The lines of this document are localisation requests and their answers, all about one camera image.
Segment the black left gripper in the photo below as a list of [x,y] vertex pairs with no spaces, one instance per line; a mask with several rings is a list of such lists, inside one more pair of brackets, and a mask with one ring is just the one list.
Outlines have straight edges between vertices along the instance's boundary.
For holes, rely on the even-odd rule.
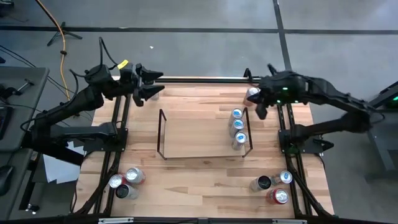
[[[132,93],[132,99],[138,107],[144,106],[143,100],[147,101],[165,88],[163,85],[152,85],[164,73],[146,69],[141,63],[136,64],[137,74],[133,71],[133,64],[129,62],[120,68],[119,72],[121,76],[119,82],[123,91]],[[139,77],[145,84],[140,87]]]

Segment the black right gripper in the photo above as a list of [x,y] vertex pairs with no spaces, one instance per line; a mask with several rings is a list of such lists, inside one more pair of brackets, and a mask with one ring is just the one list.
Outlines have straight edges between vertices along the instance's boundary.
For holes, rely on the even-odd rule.
[[267,117],[267,105],[279,105],[282,100],[279,96],[278,81],[282,78],[281,74],[277,75],[276,68],[267,64],[270,75],[258,77],[254,87],[260,88],[260,92],[247,97],[247,100],[256,104],[256,114],[259,119],[265,120]]

